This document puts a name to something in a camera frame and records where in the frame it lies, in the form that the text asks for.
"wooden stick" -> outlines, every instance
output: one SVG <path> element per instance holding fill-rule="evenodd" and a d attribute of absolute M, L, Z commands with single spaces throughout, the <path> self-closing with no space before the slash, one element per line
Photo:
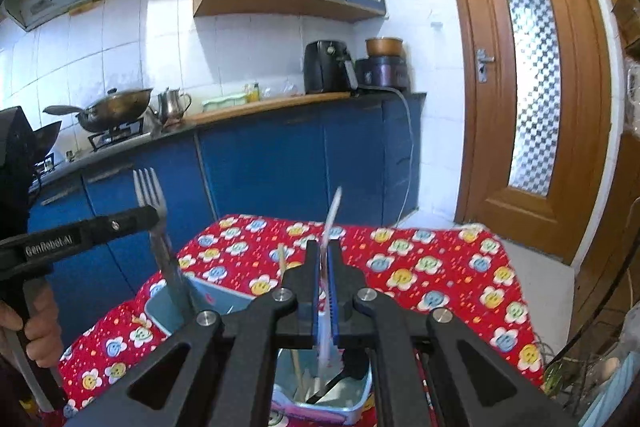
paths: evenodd
<path fill-rule="evenodd" d="M 284 245 L 282 243 L 278 243 L 278 261 L 280 262 L 280 283 L 284 279 L 284 272 L 287 270 L 287 257 L 284 251 Z M 296 374 L 296 380 L 298 381 L 298 387 L 303 391 L 301 395 L 304 401 L 304 396 L 306 394 L 306 390 L 304 389 L 304 384 L 302 382 L 302 370 L 300 368 L 300 354 L 297 349 L 290 349 L 291 352 L 291 362 L 293 363 L 293 370 Z"/>

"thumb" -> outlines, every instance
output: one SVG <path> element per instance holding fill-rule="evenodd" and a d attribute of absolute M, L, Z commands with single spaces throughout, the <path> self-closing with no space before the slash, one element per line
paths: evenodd
<path fill-rule="evenodd" d="M 22 319 L 14 309 L 0 301 L 0 327 L 18 331 L 22 329 Z"/>

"door lock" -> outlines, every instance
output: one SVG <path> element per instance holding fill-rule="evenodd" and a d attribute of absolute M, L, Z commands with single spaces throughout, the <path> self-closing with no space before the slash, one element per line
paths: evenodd
<path fill-rule="evenodd" d="M 486 65 L 495 62 L 495 57 L 488 57 L 486 49 L 480 48 L 476 50 L 476 68 L 478 69 L 478 82 L 484 84 L 486 82 Z"/>

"red tablecloth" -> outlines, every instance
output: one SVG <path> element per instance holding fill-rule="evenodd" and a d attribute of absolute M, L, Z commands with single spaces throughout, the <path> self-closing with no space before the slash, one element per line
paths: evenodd
<path fill-rule="evenodd" d="M 322 223 L 228 216 L 190 241 L 178 258 L 190 275 L 258 296 L 278 283 L 278 243 L 286 245 L 288 266 L 298 266 L 307 240 L 321 232 Z M 362 269 L 370 287 L 408 309 L 449 307 L 533 384 L 542 383 L 542 359 L 520 284 L 504 248 L 488 230 L 479 225 L 439 231 L 334 227 L 332 238 L 340 239 L 345 262 Z M 65 351 L 60 362 L 69 397 L 65 417 L 86 407 L 164 340 L 144 314 L 150 294 L 163 284 L 155 274 L 134 299 L 109 312 Z M 375 423 L 370 400 L 357 425 Z M 312 424 L 273 415 L 269 425 Z"/>

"checkered glass panel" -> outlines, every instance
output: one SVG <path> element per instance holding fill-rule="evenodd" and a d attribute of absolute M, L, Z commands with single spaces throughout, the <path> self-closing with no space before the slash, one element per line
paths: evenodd
<path fill-rule="evenodd" d="M 516 51 L 509 186 L 546 196 L 560 129 L 560 49 L 551 0 L 508 0 Z"/>

